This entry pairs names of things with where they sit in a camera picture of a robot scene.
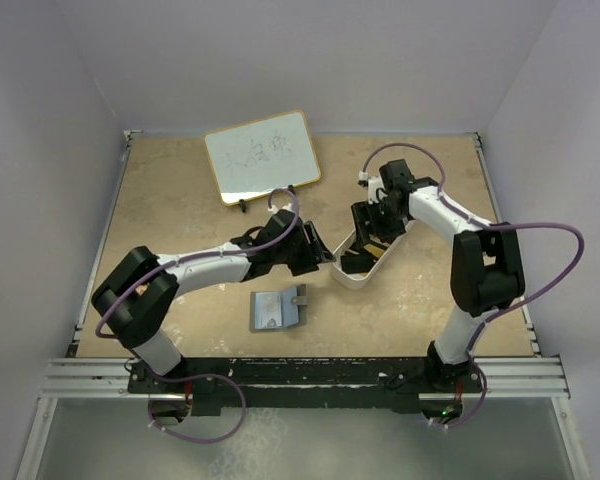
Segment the gold black striped card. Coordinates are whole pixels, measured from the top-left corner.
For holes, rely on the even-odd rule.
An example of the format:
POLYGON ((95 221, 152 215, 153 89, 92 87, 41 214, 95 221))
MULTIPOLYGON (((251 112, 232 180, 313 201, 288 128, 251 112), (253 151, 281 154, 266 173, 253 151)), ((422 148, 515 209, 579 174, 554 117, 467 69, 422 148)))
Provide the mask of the gold black striped card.
POLYGON ((379 243, 376 241, 371 241, 370 243, 365 245, 365 250, 377 259, 381 258, 389 248, 390 244, 379 243))

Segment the white oblong plastic tray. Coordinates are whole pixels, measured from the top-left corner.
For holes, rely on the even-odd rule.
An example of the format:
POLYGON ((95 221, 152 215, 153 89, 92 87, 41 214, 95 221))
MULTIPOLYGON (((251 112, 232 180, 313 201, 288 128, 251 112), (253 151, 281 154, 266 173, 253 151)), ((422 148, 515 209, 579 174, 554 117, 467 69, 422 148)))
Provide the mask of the white oblong plastic tray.
POLYGON ((360 274, 347 275, 340 268, 340 257, 346 251, 361 252, 362 250, 365 250, 365 247, 358 249, 355 246, 355 243, 354 243, 355 231, 352 230, 334 251, 336 261, 331 265, 331 276, 337 282, 339 282, 341 285, 343 285, 345 288, 347 288, 349 290, 362 289, 369 282, 369 280, 379 271, 381 266, 385 262, 388 261, 389 257, 393 254, 393 252, 397 250, 397 247, 403 238, 404 238, 404 235, 401 235, 400 237, 396 238, 394 241, 386 243, 386 242, 381 242, 377 237, 373 237, 371 239, 371 241, 390 244, 390 248, 387 250, 387 252, 381 258, 378 259, 374 268, 367 275, 360 275, 360 274))

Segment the white VIP card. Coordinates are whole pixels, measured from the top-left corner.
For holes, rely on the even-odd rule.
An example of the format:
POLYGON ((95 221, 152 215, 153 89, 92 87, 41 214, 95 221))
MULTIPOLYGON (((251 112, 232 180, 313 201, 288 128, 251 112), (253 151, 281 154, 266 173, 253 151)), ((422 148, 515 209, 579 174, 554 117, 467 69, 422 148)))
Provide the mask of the white VIP card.
POLYGON ((253 326, 255 330, 273 330, 283 326, 282 304, 279 293, 260 292, 255 294, 253 326))

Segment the grey card holder wallet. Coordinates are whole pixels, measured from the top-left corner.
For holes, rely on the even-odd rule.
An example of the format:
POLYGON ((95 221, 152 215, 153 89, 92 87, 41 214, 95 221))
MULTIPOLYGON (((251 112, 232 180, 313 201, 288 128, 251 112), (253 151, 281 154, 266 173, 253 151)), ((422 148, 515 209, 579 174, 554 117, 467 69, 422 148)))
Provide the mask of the grey card holder wallet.
POLYGON ((298 284, 280 291, 252 292, 249 330, 252 333, 294 329, 307 323, 307 286, 298 284))

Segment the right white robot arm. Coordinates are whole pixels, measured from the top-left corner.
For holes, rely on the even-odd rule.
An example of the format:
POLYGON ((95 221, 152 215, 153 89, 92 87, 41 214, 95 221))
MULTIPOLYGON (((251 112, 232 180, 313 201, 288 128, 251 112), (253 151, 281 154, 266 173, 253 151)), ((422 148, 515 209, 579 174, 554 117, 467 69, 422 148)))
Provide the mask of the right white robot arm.
POLYGON ((430 177, 415 177, 405 160, 383 165, 377 176, 365 170, 358 183, 367 199, 351 206, 354 249, 372 245, 386 250, 419 221, 451 246, 450 290, 454 309, 442 334, 433 342, 425 366, 426 383, 447 391, 460 379, 458 365, 469 361, 479 326, 492 313, 507 309, 525 290, 517 234, 474 216, 448 199, 430 177))

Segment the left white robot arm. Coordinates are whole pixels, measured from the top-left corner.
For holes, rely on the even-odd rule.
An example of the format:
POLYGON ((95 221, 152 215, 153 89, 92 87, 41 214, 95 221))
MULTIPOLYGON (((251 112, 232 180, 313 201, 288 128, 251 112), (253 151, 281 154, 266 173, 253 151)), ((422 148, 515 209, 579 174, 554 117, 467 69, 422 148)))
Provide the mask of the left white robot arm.
POLYGON ((265 225, 215 248, 180 255, 158 255, 146 246, 132 249, 92 293, 91 305, 111 330, 110 337, 151 369, 151 381, 174 392, 184 384, 186 369, 161 326, 176 298, 250 281, 277 265, 300 276, 334 261, 313 223, 282 209, 265 225))

